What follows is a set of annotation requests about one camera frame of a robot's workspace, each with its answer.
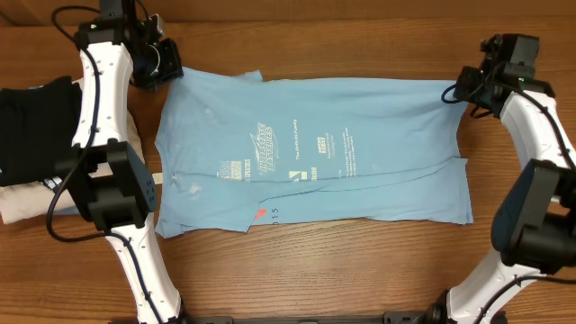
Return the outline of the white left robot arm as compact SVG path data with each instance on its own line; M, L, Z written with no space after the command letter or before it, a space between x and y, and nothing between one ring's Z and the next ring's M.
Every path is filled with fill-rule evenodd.
M61 192L115 250L137 307L138 323L185 323L179 291L167 272L154 211L152 174L128 141L130 85L150 89L183 74L175 43L157 17L81 24L74 35L83 65L80 121L68 159L57 164Z

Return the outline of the light blue t-shirt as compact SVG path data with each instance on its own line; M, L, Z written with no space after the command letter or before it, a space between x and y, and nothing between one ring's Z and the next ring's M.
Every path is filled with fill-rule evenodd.
M473 220L445 80L266 81L188 68L156 137L157 232L368 218Z

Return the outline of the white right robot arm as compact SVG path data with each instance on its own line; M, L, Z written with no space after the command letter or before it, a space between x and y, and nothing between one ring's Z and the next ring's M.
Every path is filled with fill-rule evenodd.
M459 285L425 311L388 311L384 323L505 323L503 307L530 284L563 284L575 265L575 151L556 113L551 86L526 64L464 67L457 99L498 117L522 172L491 226L492 248Z

